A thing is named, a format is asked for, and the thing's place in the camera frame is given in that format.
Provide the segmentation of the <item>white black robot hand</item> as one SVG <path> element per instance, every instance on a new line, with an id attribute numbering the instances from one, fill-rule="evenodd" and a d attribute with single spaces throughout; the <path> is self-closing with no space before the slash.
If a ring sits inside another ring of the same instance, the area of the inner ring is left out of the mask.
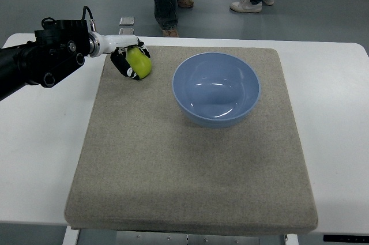
<path id="1" fill-rule="evenodd" d="M 131 46 L 146 47 L 145 43 L 135 35 L 100 35 L 97 32 L 89 32 L 89 42 L 89 56 L 91 58 L 108 54 L 113 65 L 127 78 L 129 78 L 126 74 L 129 68 L 126 60 L 127 48 Z"/>

